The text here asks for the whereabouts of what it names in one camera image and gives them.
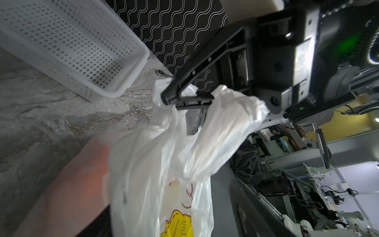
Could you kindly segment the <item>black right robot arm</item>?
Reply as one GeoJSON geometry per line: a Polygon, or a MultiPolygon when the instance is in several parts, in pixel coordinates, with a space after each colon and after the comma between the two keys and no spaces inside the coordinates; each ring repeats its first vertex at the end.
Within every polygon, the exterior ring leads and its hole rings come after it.
{"type": "Polygon", "coordinates": [[[285,1],[283,10],[258,12],[253,2],[227,11],[231,23],[214,30],[162,92],[166,105],[206,109],[205,93],[185,96],[201,74],[264,101],[263,127],[307,125],[329,118],[370,83],[362,69],[379,67],[378,1],[285,1]]]}

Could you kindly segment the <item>white printed plastic bag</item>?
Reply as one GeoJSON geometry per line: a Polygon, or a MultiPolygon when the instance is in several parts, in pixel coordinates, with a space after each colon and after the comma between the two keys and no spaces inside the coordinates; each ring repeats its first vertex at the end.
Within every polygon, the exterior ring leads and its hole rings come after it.
{"type": "Polygon", "coordinates": [[[210,178],[257,131],[269,110],[218,86],[203,126],[187,134],[185,110],[165,105],[157,80],[149,124],[95,135],[43,192],[16,237],[95,237],[108,208],[114,237],[209,237],[210,178]]]}

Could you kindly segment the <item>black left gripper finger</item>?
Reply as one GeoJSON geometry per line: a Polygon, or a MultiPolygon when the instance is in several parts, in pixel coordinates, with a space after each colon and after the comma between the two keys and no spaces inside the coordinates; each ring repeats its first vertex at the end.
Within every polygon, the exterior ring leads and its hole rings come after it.
{"type": "Polygon", "coordinates": [[[108,205],[77,237],[112,237],[110,205],[108,205]]]}

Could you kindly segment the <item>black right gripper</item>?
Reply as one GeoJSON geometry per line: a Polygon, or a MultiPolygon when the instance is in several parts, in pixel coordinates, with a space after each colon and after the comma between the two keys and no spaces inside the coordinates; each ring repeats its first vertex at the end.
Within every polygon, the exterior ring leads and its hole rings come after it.
{"type": "Polygon", "coordinates": [[[320,6],[293,6],[214,31],[174,76],[160,97],[177,110],[208,108],[214,96],[183,96],[219,61],[222,83],[265,101],[284,118],[308,118],[351,96],[355,68],[333,53],[338,16],[321,18],[320,6]]]}

